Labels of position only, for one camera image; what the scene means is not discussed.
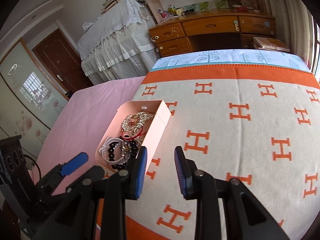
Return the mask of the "beige curtain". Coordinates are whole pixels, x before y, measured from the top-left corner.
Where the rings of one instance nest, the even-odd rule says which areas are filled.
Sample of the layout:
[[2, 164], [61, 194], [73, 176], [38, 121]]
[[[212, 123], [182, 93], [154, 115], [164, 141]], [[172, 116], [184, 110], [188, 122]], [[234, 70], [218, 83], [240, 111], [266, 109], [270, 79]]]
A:
[[313, 74], [319, 69], [319, 28], [302, 0], [259, 0], [276, 21], [276, 37], [298, 55]]

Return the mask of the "light blue printed sheet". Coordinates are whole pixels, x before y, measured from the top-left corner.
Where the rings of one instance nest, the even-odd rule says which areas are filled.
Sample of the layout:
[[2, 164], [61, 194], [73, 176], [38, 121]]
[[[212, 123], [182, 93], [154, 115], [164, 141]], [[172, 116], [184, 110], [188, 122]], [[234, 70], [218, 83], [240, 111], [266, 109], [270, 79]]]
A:
[[256, 49], [209, 50], [163, 57], [157, 60], [152, 71], [199, 66], [205, 64], [262, 64], [310, 72], [297, 55]]

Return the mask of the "brown wooden door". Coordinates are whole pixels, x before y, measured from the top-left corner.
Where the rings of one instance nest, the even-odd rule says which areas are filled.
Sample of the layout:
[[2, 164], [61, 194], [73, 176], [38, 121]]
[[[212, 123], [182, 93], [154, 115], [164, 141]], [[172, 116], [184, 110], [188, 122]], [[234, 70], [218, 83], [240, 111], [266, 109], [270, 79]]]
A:
[[49, 74], [67, 92], [68, 97], [93, 86], [81, 68], [80, 56], [60, 29], [56, 29], [38, 43], [33, 52]]

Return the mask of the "orange H pattern blanket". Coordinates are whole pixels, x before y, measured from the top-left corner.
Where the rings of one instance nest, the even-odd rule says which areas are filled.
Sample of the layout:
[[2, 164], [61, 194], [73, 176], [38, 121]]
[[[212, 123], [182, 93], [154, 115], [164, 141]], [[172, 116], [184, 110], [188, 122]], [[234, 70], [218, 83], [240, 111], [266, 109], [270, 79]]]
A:
[[196, 202], [180, 193], [174, 150], [221, 180], [240, 179], [290, 239], [319, 213], [319, 83], [311, 73], [255, 64], [150, 72], [134, 100], [171, 117], [142, 195], [126, 202], [128, 239], [193, 239]]

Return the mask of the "pink jewelry tray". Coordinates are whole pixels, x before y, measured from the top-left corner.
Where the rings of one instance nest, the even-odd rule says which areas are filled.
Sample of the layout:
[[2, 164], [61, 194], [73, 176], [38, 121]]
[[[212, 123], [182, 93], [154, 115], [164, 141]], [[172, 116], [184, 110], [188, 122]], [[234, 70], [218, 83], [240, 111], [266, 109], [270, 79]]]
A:
[[[123, 131], [121, 127], [122, 121], [128, 115], [135, 114], [140, 111], [153, 113], [155, 114], [155, 117], [152, 120], [147, 121], [143, 128], [136, 132]], [[122, 104], [118, 108], [116, 115], [112, 119], [97, 147], [95, 152], [96, 162], [111, 172], [115, 171], [115, 165], [109, 165], [98, 152], [104, 141], [108, 137], [112, 137], [124, 140], [123, 153], [125, 160], [121, 165], [127, 164], [129, 159], [133, 157], [133, 150], [130, 146], [136, 143], [137, 148], [142, 146], [147, 148], [148, 161], [146, 166], [149, 167], [170, 117], [171, 113], [163, 100], [128, 101]]]

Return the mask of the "pink smart watch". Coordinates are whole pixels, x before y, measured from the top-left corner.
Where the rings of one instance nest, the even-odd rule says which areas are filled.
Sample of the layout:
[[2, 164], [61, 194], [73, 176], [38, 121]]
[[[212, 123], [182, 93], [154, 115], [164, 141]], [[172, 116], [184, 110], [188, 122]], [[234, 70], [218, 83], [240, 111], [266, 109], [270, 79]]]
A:
[[109, 165], [122, 164], [125, 160], [123, 146], [123, 139], [108, 137], [98, 152]]

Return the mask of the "frosted glass wardrobe door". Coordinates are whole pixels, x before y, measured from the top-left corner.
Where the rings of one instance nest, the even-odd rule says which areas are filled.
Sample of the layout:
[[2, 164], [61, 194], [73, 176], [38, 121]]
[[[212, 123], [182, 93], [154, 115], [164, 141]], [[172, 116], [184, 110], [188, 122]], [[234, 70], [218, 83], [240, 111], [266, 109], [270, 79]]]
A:
[[1, 59], [1, 138], [21, 135], [23, 152], [37, 157], [68, 100], [18, 41]]

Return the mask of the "wooden desk with drawers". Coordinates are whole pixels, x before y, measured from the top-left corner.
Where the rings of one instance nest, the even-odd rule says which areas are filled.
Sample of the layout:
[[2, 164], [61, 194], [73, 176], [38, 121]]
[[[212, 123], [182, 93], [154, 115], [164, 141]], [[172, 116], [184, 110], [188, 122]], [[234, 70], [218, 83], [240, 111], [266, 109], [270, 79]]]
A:
[[213, 9], [192, 12], [149, 29], [161, 57], [216, 49], [253, 49], [254, 37], [276, 37], [271, 15]]

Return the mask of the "white lace covered piano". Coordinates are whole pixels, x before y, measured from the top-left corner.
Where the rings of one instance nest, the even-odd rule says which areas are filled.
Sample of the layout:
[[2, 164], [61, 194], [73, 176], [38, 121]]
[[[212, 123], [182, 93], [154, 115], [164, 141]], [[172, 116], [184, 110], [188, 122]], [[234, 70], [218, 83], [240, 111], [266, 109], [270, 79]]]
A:
[[149, 29], [155, 20], [137, 0], [122, 0], [78, 41], [81, 68], [94, 84], [145, 76], [160, 58]]

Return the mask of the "stack of books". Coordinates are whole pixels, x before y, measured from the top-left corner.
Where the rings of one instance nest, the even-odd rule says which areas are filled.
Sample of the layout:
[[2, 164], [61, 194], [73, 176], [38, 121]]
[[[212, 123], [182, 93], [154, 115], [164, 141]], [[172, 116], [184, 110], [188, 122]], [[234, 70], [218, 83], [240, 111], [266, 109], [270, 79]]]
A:
[[253, 42], [256, 48], [262, 50], [275, 50], [289, 53], [290, 49], [281, 40], [268, 37], [253, 37]]

